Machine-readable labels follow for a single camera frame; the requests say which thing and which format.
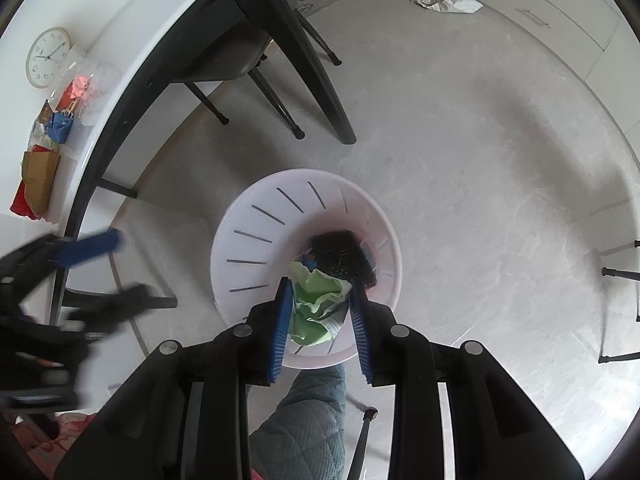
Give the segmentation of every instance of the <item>brown cardboard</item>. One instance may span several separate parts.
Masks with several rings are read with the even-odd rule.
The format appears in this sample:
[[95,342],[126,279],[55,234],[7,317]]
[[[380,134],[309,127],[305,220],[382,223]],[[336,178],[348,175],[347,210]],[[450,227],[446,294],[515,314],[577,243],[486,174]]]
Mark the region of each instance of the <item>brown cardboard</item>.
[[36,216],[43,216],[49,207],[59,160],[55,152],[24,152],[22,156],[24,198]]

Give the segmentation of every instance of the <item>gold handle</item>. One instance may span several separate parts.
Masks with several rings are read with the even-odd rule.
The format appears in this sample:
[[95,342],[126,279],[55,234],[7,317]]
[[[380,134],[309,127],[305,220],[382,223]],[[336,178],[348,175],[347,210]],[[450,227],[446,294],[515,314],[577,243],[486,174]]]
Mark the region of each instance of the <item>gold handle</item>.
[[516,9],[518,12],[523,13],[525,16],[527,16],[532,22],[534,22],[536,25],[539,25],[540,27],[546,27],[546,28],[551,28],[551,25],[549,25],[545,20],[541,20],[539,17],[537,17],[533,12],[531,12],[529,9]]

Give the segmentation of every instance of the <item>white plastic bag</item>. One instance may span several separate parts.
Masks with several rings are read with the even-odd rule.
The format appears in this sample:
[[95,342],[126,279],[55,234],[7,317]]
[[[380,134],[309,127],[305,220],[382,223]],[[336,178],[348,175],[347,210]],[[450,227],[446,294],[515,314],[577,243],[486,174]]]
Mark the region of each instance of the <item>white plastic bag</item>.
[[425,9],[436,10],[436,12],[476,12],[482,7],[480,2],[475,0],[411,0]]

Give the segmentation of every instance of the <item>crumpled green paper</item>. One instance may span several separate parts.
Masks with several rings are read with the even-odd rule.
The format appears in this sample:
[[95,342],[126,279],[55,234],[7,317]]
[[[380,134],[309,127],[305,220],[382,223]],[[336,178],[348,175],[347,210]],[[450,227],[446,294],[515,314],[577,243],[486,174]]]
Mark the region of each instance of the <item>crumpled green paper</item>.
[[311,346],[335,337],[347,313],[345,298],[351,283],[333,278],[300,262],[290,262],[293,281],[293,314],[289,335],[302,346]]

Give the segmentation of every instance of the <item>gray floor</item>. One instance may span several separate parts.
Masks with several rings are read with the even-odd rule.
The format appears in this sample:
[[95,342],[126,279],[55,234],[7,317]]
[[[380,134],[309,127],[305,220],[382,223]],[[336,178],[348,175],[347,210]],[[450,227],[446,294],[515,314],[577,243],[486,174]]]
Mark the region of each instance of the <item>gray floor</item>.
[[[140,319],[146,343],[192,344],[223,329],[209,251],[243,189],[287,168],[332,171],[364,188],[398,233],[396,317],[435,342],[482,341],[590,476],[640,404],[640,362],[596,362],[601,351],[640,350],[635,283],[600,275],[603,265],[639,266],[630,242],[640,174],[622,134],[557,57],[491,9],[447,15],[409,0],[340,0],[311,22],[344,61],[324,66],[358,142],[335,139],[277,48],[261,70],[306,139],[294,139],[249,78],[216,90],[230,124],[199,108],[116,222],[130,238],[118,255],[124,281],[178,297],[178,309]],[[366,478],[386,478],[392,389],[367,388],[357,360],[347,367],[351,394],[381,411]],[[294,375],[252,391],[252,428]],[[349,410],[348,452],[362,417]],[[446,451],[453,478],[448,442]]]

